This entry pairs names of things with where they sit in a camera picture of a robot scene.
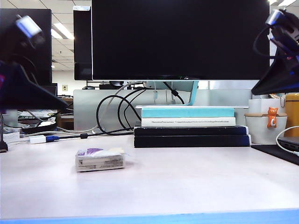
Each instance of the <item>white cable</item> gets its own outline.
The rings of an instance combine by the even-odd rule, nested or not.
[[[10,144],[10,143],[17,143],[17,142],[26,142],[26,141],[30,141],[30,139],[29,139],[29,138],[26,138],[26,139],[14,140],[14,141],[7,142],[7,144]]]
[[[71,135],[71,136],[77,136],[77,134],[75,134],[75,133],[49,131],[49,132],[38,132],[38,133],[34,133],[34,134],[26,134],[25,137],[30,137],[30,136],[40,135],[40,134],[66,134],[66,135]]]
[[[38,119],[41,122],[44,122],[44,120],[40,119],[39,117],[37,117],[35,114],[33,114],[33,112],[26,110],[28,113],[30,113],[33,117],[35,117],[36,119]]]
[[[295,154],[295,155],[299,156],[299,152],[294,152],[294,151],[288,150],[288,149],[282,147],[282,146],[280,145],[280,143],[278,142],[278,138],[279,138],[279,136],[280,136],[282,133],[284,133],[284,132],[286,132],[286,131],[288,131],[288,130],[290,130],[290,129],[297,128],[297,127],[299,127],[299,126],[289,127],[289,128],[287,128],[287,129],[281,131],[281,132],[276,136],[275,141],[276,141],[276,144],[277,144],[281,149],[283,149],[283,150],[285,150],[285,151],[287,151],[287,152],[289,152],[289,153],[292,153],[292,154]]]
[[[129,85],[134,85],[134,84],[137,84],[137,83],[140,83],[140,81],[135,81],[135,82],[131,82],[131,83],[127,83],[127,84],[123,85],[120,89],[118,89],[118,90],[115,92],[114,95],[117,95],[121,90],[123,90],[123,89],[126,88],[127,86],[129,86]],[[112,102],[113,99],[114,99],[114,97],[112,97],[112,98],[109,100],[108,104],[106,105],[106,108],[104,109],[103,113],[101,114],[101,117],[100,117],[100,119],[99,119],[99,122],[101,121],[101,118],[106,114],[106,112],[107,112],[107,110],[108,110],[108,108],[109,108],[109,106],[110,106],[110,104],[111,104],[111,102]],[[98,128],[98,125],[94,126],[93,128],[90,128],[90,129],[88,129],[88,130],[83,130],[83,131],[73,131],[73,130],[67,130],[67,129],[64,129],[64,128],[61,128],[61,127],[57,127],[57,129],[62,130],[62,131],[67,132],[67,133],[86,133],[86,132],[91,132],[91,131],[93,131],[93,130],[95,130],[95,129],[97,129],[97,128]]]
[[[74,113],[61,113],[60,115],[74,115]]]

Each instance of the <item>white desk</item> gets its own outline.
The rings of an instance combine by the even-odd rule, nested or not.
[[[79,149],[119,146],[125,169],[76,172]],[[133,136],[112,136],[0,157],[2,219],[299,208],[299,166],[250,147],[134,148]]]

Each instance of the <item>book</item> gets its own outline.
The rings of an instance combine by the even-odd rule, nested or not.
[[[215,118],[215,117],[234,117],[234,108],[209,108],[209,107],[157,107],[143,108],[142,118]]]
[[[142,127],[235,126],[235,117],[218,118],[142,118]]]
[[[146,135],[225,135],[225,134],[249,134],[246,126],[224,127],[141,127],[137,121],[134,127],[135,136]]]
[[[250,135],[135,136],[135,148],[151,147],[248,147]]]

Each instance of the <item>cable connector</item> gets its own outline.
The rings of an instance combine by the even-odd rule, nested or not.
[[[176,90],[171,90],[171,93],[173,96],[177,97],[178,96],[178,91]]]
[[[5,141],[0,141],[0,153],[7,153],[8,146]]]
[[[80,138],[81,139],[87,139],[88,138],[88,134],[87,133],[80,134]]]
[[[36,135],[36,136],[30,136],[30,144],[38,144],[38,143],[45,143],[46,141],[46,136],[44,135]]]
[[[58,136],[55,135],[50,135],[50,136],[46,136],[46,142],[53,142],[56,140],[59,140],[60,138]]]

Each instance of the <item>pack of tissues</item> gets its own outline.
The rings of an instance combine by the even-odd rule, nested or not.
[[[95,171],[119,169],[125,167],[124,151],[122,148],[89,148],[76,153],[77,171]]]

